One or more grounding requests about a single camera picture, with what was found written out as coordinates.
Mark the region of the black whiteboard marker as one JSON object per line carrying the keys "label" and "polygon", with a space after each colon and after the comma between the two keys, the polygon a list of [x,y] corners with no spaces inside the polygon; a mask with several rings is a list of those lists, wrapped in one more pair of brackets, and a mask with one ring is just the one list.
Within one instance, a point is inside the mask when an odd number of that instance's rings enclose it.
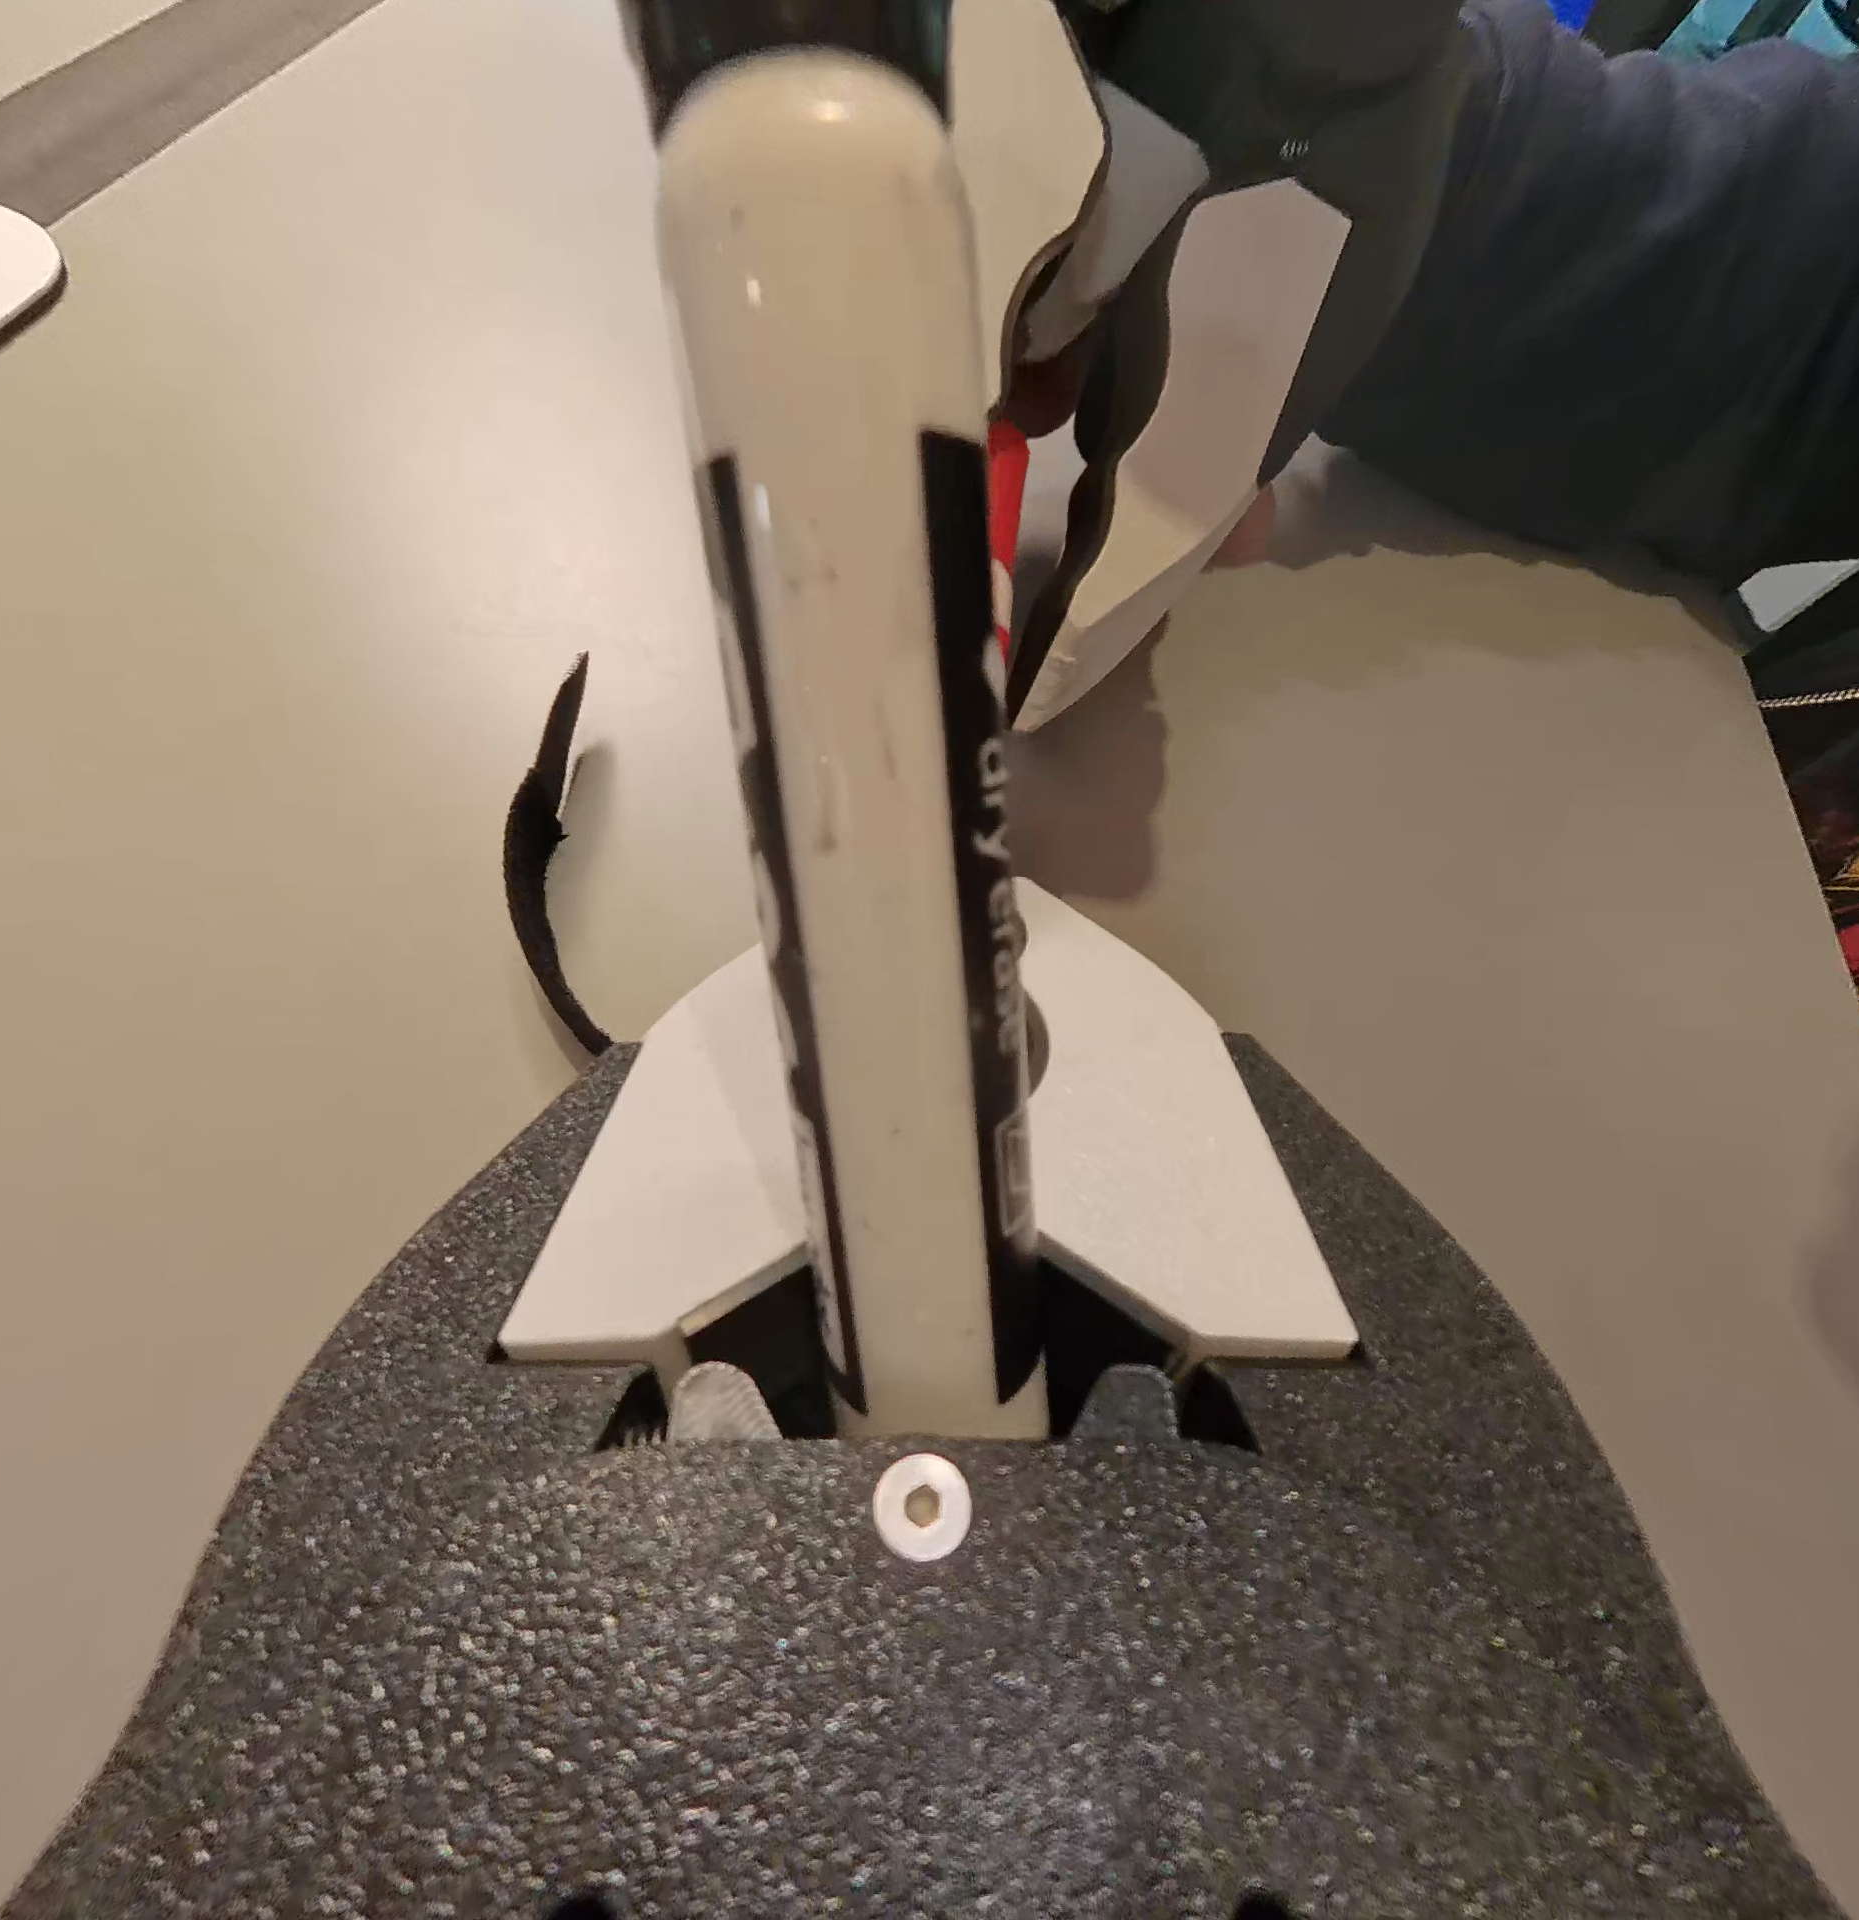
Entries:
{"label": "black whiteboard marker", "polygon": [[950,4],[619,4],[831,1392],[1043,1437]]}

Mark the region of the black strap tie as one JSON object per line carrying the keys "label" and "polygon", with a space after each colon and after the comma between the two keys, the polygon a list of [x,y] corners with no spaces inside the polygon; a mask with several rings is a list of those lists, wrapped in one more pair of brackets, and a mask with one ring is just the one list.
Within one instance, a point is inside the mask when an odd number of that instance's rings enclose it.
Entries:
{"label": "black strap tie", "polygon": [[535,754],[504,814],[501,872],[510,926],[542,1007],[566,1039],[585,1057],[595,1060],[608,1050],[614,1037],[587,1012],[564,973],[549,903],[552,865],[566,838],[562,802],[571,776],[587,668],[588,657],[582,652],[557,683]]}

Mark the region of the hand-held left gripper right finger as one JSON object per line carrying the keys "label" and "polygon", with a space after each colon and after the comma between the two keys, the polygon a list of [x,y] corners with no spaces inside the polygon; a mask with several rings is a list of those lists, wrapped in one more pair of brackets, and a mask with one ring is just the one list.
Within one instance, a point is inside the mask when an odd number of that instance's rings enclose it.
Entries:
{"label": "hand-held left gripper right finger", "polygon": [[1052,1432],[1116,1364],[1343,1364],[1359,1331],[1211,1012],[1018,880],[1047,1033],[1031,1099]]}

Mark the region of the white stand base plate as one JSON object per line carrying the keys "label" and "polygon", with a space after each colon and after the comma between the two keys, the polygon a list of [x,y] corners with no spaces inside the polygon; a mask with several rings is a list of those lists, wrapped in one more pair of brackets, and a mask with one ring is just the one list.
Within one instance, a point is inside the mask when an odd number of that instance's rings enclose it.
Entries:
{"label": "white stand base plate", "polygon": [[0,203],[0,352],[54,310],[67,284],[50,228]]}

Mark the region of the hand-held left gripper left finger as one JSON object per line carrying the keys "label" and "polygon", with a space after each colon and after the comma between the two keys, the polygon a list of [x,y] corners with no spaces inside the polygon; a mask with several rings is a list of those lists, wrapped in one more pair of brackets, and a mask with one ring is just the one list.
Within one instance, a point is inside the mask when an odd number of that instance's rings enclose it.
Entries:
{"label": "hand-held left gripper left finger", "polygon": [[499,1352],[647,1366],[666,1392],[723,1360],[782,1433],[836,1436],[762,949],[702,980],[634,1052]]}

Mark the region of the person's right forearm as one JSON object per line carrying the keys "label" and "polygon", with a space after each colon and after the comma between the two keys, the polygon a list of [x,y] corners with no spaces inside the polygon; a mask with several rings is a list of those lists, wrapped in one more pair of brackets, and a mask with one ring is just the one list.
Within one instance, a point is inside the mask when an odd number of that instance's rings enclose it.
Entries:
{"label": "person's right forearm", "polygon": [[1436,224],[1318,438],[1489,532],[1715,588],[1859,559],[1859,53],[1461,21]]}

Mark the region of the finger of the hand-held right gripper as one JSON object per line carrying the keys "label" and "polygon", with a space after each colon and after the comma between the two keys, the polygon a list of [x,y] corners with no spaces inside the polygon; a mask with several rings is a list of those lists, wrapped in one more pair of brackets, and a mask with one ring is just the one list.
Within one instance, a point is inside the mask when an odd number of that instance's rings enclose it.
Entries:
{"label": "finger of the hand-held right gripper", "polygon": [[1350,222],[1318,197],[1216,197],[1157,293],[1112,315],[1116,451],[1084,456],[1090,519],[1029,615],[1014,727],[1038,731],[1173,610],[1259,488]]}
{"label": "finger of the hand-held right gripper", "polygon": [[1199,149],[1114,83],[997,134],[997,371],[1061,355],[1206,183]]}

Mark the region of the red whiteboard marker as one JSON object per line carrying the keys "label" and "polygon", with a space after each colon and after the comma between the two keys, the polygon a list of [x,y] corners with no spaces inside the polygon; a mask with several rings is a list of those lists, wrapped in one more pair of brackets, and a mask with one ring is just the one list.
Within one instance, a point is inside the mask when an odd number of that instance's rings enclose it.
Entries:
{"label": "red whiteboard marker", "polygon": [[1014,593],[1022,499],[1031,464],[1031,444],[1012,421],[997,418],[987,431],[987,538],[990,538],[990,605],[997,655],[990,664],[991,685],[1008,698],[1008,672],[1014,649]]}

